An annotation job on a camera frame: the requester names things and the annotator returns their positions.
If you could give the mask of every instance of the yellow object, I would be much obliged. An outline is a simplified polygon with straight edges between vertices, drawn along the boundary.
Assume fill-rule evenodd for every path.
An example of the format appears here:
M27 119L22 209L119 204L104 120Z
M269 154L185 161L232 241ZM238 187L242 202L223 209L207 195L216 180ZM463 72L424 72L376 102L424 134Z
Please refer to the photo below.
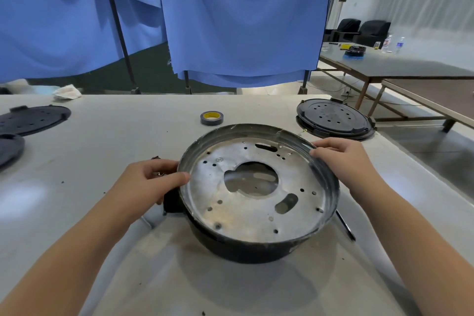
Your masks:
M205 113L204 114L205 119L211 119L211 118L218 119L219 117L220 117L219 113L215 113L215 112L212 112L212 111L210 113Z

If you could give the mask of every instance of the table surface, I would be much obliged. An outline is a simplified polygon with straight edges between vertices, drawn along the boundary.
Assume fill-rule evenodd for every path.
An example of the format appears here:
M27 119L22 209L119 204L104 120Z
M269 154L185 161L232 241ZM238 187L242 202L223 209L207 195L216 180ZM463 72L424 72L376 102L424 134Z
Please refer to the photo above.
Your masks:
M0 299L128 163L156 155L179 159L212 130L199 123L202 112L223 112L224 125L266 123L301 133L295 121L301 98L310 97L91 95L63 103L72 110L69 120L26 136L21 159L0 174ZM48 96L2 96L0 113L50 103ZM474 207L380 134L364 145L388 184L474 264ZM333 218L288 257L240 265L202 247L183 216L163 217L154 206L146 217L156 229L140 220L131 226L106 259L81 314L418 315L343 186L338 209L356 243Z
M387 79L385 82L414 94L410 96L430 101L432 104L429 106L437 111L448 112L450 116L465 116L470 119L468 124L474 126L474 80Z
M382 53L373 48L367 48L363 59L345 58L345 52L345 50L340 50L339 45L324 43L319 57L323 62L329 61L346 66L370 78L474 79L472 70L437 61L412 59L403 54Z

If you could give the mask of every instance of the black lid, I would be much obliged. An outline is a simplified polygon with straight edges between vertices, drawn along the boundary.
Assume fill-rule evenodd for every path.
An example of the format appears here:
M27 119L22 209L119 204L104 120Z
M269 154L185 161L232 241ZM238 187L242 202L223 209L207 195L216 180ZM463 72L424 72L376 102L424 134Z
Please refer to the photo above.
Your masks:
M0 134L0 170L18 160L25 148L25 139L15 134Z
M337 99L309 99L296 109L296 121L309 133L320 137L364 140L375 133L375 122Z
M35 134L62 123L70 115L71 110L64 106L18 106L0 115L0 133Z

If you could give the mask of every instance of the water bottle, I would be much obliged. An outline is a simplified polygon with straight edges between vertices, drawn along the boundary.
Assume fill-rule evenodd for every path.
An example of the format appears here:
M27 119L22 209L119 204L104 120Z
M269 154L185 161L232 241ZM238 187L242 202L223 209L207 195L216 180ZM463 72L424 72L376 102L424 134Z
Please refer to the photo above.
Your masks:
M388 52L388 46L390 45L390 42L392 41L392 35L389 35L387 39L383 42L382 45L382 53Z
M402 37L397 43L397 50L395 51L396 54L400 53L401 48L403 48L403 44L405 44L405 37Z

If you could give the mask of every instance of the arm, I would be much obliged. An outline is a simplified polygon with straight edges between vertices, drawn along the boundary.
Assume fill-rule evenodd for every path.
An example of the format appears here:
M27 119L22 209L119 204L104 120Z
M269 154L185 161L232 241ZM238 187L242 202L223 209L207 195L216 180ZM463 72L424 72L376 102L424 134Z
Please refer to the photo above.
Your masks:
M77 315L105 258L128 227L189 180L176 161L130 164L110 191L36 261L0 304L0 316ZM172 173L155 178L157 171Z
M358 141L314 143L364 209L375 232L425 316L474 315L474 268L377 173Z

